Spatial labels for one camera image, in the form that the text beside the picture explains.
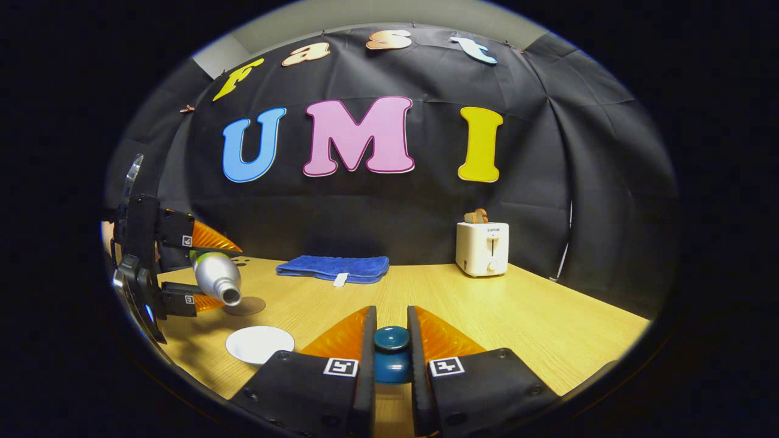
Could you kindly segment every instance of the white label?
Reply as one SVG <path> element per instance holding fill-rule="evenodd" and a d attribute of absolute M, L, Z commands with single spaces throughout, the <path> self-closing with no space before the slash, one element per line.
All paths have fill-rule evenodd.
<path fill-rule="evenodd" d="M 346 283 L 346 278 L 349 277 L 348 272 L 342 272 L 336 276 L 336 280 L 333 282 L 333 286 L 336 288 L 342 288 Z"/>
<path fill-rule="evenodd" d="M 459 358 L 436 359 L 430 361 L 430 373 L 433 377 L 465 373 Z"/>
<path fill-rule="evenodd" d="M 327 374 L 328 376 L 354 377 L 357 376 L 357 364 L 358 361 L 354 359 L 330 358 L 327 361 L 323 374 Z"/>

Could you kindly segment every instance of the letter m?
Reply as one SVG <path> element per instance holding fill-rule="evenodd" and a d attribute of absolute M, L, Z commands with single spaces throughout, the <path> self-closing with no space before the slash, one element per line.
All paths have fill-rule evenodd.
<path fill-rule="evenodd" d="M 387 96 L 376 99 L 362 122 L 354 121 L 340 101 L 321 101 L 310 105 L 306 114 L 314 118 L 311 159 L 303 166 L 307 176 L 335 173 L 338 164 L 330 159 L 330 141 L 349 171 L 355 171 L 373 140 L 373 155 L 365 162 L 369 171 L 404 173 L 414 169 L 414 160 L 406 146 L 408 97 Z"/>

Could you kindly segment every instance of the black fabric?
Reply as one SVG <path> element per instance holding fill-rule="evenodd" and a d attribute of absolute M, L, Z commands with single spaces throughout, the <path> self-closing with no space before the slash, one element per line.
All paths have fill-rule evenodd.
<path fill-rule="evenodd" d="M 603 67 L 548 33 L 525 49 L 568 158 L 573 219 L 559 283 L 657 314 L 679 253 L 679 194 L 648 114 Z"/>
<path fill-rule="evenodd" d="M 121 202 L 125 175 L 137 154 L 144 154 L 144 158 L 143 171 L 135 184 L 145 193 L 157 193 L 171 141 L 179 125 L 189 116 L 179 110 L 188 104 L 194 106 L 210 83 L 210 76 L 192 58 L 187 58 L 150 93 L 127 125 L 109 161 L 103 201 L 106 208 L 115 209 Z"/>
<path fill-rule="evenodd" d="M 510 224 L 511 260 L 556 274 L 568 227 L 569 194 L 560 135 L 538 78 L 518 53 L 497 41 L 436 27 L 411 28 L 409 48 L 370 51 L 378 28 L 314 37 L 262 55 L 264 63 L 236 90 L 211 103 L 227 75 L 214 82 L 192 116 L 189 140 L 172 164 L 184 164 L 183 196 L 160 187 L 164 205 L 189 203 L 193 213 L 225 230 L 250 256 L 290 260 L 317 256 L 388 256 L 393 264 L 451 263 L 455 228 L 463 213 L 484 207 L 494 221 Z M 499 59 L 495 66 L 470 58 L 449 37 L 475 38 Z M 327 41 L 330 55 L 282 67 L 291 51 Z M 309 178 L 302 167 L 311 153 L 312 118 L 306 107 L 343 101 L 359 121 L 375 99 L 409 97 L 409 154 L 416 168 L 376 174 L 343 165 L 330 176 Z M 466 106 L 498 112 L 495 184 L 460 179 L 468 126 Z M 221 168 L 224 127 L 261 112 L 287 109 L 280 120 L 277 155 L 261 178 L 234 183 Z M 244 159 L 259 151 L 260 126 L 246 129 Z M 335 160 L 339 160 L 333 151 Z"/>
<path fill-rule="evenodd" d="M 554 278 L 565 252 L 559 283 L 652 317 L 677 261 L 678 194 L 661 138 L 625 87 L 551 33 L 520 53 L 434 26 L 397 28 L 411 32 L 410 47 L 371 51 L 365 42 L 383 28 L 344 30 L 265 53 L 263 64 L 216 102 L 228 74 L 197 90 L 196 111 L 166 137 L 164 170 L 154 169 L 162 205 L 191 211 L 247 256 L 388 256 L 396 265 L 452 263 L 455 223 L 483 207 L 491 221 L 510 226 L 509 262 Z M 498 64 L 472 59 L 450 37 L 475 39 Z M 326 57 L 281 66 L 293 50 L 322 41 L 330 43 Z M 303 174 L 310 104 L 340 100 L 359 122 L 384 96 L 414 102 L 406 121 L 413 171 L 370 172 L 369 146 L 349 172 L 331 146 L 338 170 Z M 466 106 L 504 119 L 497 182 L 457 175 L 467 149 Z M 252 182 L 228 180 L 225 126 L 252 121 L 243 138 L 243 158 L 252 161 L 261 133 L 256 118 L 278 107 L 287 113 L 269 171 Z"/>

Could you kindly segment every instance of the towel tag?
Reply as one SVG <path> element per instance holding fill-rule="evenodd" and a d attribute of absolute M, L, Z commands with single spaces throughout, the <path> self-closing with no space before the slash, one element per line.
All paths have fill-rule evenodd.
<path fill-rule="evenodd" d="M 336 280 L 333 282 L 333 286 L 336 288 L 342 288 L 346 283 L 346 277 L 349 277 L 348 272 L 342 272 L 336 276 Z"/>

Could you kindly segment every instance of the white saucer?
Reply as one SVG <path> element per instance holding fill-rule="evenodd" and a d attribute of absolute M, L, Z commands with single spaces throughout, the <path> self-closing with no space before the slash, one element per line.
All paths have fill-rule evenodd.
<path fill-rule="evenodd" d="M 253 365 L 262 365 L 268 362 L 276 351 L 292 351 L 294 338 L 276 327 L 246 327 L 228 336 L 224 346 L 234 358 Z"/>

